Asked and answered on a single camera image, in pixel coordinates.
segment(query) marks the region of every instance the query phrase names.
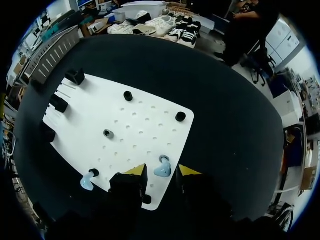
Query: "black bracket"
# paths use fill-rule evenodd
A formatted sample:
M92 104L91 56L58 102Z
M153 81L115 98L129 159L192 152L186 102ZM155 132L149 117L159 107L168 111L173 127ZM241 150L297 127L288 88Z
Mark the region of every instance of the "black bracket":
M85 73L82 68L79 71L71 69L66 72L65 78L79 86L85 80Z
M51 96L50 103L52 106L55 107L55 110L57 110L60 113L64 113L69 105L63 98L55 94Z

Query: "person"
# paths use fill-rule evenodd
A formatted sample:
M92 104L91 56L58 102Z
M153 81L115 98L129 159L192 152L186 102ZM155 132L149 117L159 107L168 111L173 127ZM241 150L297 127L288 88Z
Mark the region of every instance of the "person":
M224 36L225 50L214 55L230 67L236 65L258 41L265 41L276 24L279 11L273 0L251 0L238 4Z

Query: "desk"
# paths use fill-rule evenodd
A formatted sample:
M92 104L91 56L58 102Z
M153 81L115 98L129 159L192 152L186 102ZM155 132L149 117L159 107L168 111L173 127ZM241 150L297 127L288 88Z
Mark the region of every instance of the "desk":
M31 201L40 202L49 216L57 219L68 210L85 216L105 194L98 187L84 190L82 176L39 133L50 96L69 69L80 68L191 109L195 118L179 163L214 177L235 220L266 213L284 141L282 120L268 99L240 74L197 50L153 37L101 35L81 39L42 89L30 85L16 118L18 173ZM178 196L171 181L156 211L141 210L134 237L149 239L153 233L154 239L188 239ZM157 231L164 223L170 234Z

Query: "floor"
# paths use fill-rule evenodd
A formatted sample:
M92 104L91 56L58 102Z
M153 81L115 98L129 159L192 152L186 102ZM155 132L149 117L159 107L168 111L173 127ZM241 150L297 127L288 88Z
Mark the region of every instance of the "floor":
M198 38L195 48L217 60L220 60L219 58L214 56L214 53L215 52L222 53L224 51L225 44L223 42L223 36L217 32L211 32L210 34L201 32L200 34L201 34L201 38ZM253 79L256 80L256 78L255 78L255 75L251 74L251 71L249 69L243 68L240 64L235 65L232 69L237 73L239 73L240 75L242 75L245 79L247 79L250 83L252 83L257 89L259 89L269 101L273 100L273 96L269 89L268 84L266 84L265 86L262 86L261 81L259 81L257 84L254 84ZM279 189L280 181L281 181L281 174L279 173L278 186L276 189ZM290 188L294 188L300 184L300 181L301 181L301 167L291 167L288 170L287 181L285 183L284 189L287 190ZM313 191L305 191L300 197L298 197L299 191L300 190L297 188L288 192L284 192L282 193L280 198L280 204L288 203L290 205L295 206L294 222L298 219L300 214L305 209L313 193ZM274 201L276 195L277 193L275 192L272 201Z
M225 50L225 43L223 42L223 36L217 32L210 32L210 34L206 34L200 32L201 37L197 39L195 48L217 60L221 60L214 56L215 52L223 53ZM260 80L257 84L253 83L253 79L256 80L256 76L249 69L243 68L240 64L235 65L233 68L237 73L242 75L245 79L247 79L250 83L252 83L257 89L259 89L263 95L269 99L270 101L273 99L272 93L269 89L269 86L266 84L262 86L262 81Z

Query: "black and white sneaker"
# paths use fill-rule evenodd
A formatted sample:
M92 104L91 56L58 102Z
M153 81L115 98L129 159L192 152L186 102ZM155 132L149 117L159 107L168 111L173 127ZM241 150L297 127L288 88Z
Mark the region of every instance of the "black and white sneaker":
M182 17L180 21L177 21L175 28L172 29L166 36L165 39L171 40L173 42L177 42L187 29L188 25L192 23L191 17Z
M201 23L198 21L188 25L186 30L183 32L178 44L185 45L189 48L194 49L201 28Z

